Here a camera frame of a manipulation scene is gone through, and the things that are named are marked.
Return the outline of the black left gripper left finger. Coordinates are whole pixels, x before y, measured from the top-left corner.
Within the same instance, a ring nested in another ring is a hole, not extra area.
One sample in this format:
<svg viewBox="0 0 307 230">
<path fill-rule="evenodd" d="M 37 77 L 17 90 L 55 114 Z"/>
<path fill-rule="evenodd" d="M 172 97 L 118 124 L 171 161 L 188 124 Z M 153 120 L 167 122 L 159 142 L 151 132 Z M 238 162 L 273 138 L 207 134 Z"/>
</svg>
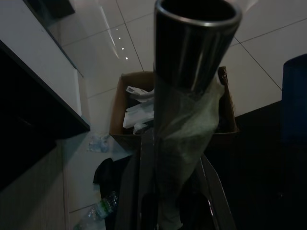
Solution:
<svg viewBox="0 0 307 230">
<path fill-rule="evenodd" d="M 153 131 L 141 135 L 121 178 L 116 230 L 157 229 L 157 194 L 154 175 Z"/>
</svg>

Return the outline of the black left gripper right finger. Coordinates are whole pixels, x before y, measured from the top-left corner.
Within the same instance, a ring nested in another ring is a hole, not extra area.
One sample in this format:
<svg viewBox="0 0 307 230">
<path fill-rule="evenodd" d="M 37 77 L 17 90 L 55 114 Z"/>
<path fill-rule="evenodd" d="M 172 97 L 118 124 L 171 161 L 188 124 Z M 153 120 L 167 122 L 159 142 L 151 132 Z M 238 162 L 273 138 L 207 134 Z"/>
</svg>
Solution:
<svg viewBox="0 0 307 230">
<path fill-rule="evenodd" d="M 192 183 L 196 191 L 195 229 L 235 230 L 236 224 L 220 178 L 205 155 L 196 165 Z"/>
</svg>

